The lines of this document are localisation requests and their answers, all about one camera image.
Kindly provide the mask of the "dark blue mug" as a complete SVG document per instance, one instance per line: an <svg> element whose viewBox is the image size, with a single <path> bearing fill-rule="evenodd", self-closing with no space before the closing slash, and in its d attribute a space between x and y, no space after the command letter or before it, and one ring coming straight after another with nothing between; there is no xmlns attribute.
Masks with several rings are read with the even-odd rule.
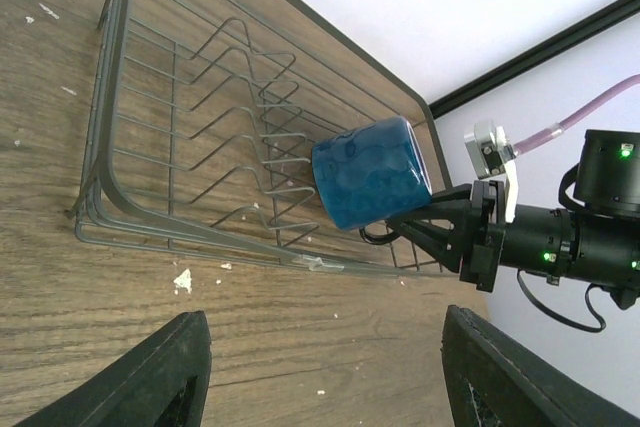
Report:
<svg viewBox="0 0 640 427"><path fill-rule="evenodd" d="M406 214L432 199L417 137L402 116L316 143L311 167L323 207L342 231Z"/></svg>

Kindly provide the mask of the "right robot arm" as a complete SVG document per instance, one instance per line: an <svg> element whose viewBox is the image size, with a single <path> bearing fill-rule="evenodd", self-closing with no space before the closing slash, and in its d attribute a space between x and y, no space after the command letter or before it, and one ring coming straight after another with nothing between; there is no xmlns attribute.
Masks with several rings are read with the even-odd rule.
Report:
<svg viewBox="0 0 640 427"><path fill-rule="evenodd" d="M590 129L580 161L562 177L559 207L520 204L508 221L503 181L475 181L387 219L386 244L403 237L448 271L492 292L499 267L551 284L579 280L622 310L639 297L639 136Z"/></svg>

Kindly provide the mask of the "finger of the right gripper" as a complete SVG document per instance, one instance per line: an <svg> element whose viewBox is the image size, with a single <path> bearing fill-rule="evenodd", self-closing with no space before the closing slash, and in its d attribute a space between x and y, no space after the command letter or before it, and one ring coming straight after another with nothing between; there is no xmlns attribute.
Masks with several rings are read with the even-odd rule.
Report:
<svg viewBox="0 0 640 427"><path fill-rule="evenodd" d="M462 184L434 194L428 206L427 219L459 222L472 218L472 189L471 184Z"/></svg>
<svg viewBox="0 0 640 427"><path fill-rule="evenodd" d="M386 224L453 273L460 272L463 255L472 244L473 222L465 214L414 211L389 218Z"/></svg>

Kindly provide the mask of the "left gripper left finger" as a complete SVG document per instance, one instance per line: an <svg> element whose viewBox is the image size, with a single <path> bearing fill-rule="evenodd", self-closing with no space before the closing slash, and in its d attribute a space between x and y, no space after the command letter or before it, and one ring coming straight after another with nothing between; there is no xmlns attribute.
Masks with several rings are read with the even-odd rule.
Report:
<svg viewBox="0 0 640 427"><path fill-rule="evenodd" d="M212 368L204 312L184 312L20 426L199 426Z"/></svg>

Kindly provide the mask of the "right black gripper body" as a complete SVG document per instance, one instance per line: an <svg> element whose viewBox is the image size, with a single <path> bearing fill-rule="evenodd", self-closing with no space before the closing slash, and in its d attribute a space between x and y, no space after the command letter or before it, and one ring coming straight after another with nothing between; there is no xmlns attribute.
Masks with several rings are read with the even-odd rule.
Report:
<svg viewBox="0 0 640 427"><path fill-rule="evenodd" d="M476 181L470 198L459 279L492 293L506 229L505 183Z"/></svg>

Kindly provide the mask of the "black wire dish rack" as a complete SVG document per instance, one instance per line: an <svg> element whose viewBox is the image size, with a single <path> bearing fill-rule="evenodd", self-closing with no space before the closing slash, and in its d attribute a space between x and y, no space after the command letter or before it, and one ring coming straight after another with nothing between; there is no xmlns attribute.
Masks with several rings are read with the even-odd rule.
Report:
<svg viewBox="0 0 640 427"><path fill-rule="evenodd" d="M337 229L314 143L409 121L435 190L450 186L425 100L300 0L105 0L78 239L367 276L444 274L399 239Z"/></svg>

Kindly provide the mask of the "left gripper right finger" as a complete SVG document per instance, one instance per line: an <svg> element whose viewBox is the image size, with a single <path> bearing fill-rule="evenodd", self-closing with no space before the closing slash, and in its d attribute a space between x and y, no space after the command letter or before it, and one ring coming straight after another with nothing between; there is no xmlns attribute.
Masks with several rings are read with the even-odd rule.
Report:
<svg viewBox="0 0 640 427"><path fill-rule="evenodd" d="M441 348L456 426L637 426L472 310L448 307Z"/></svg>

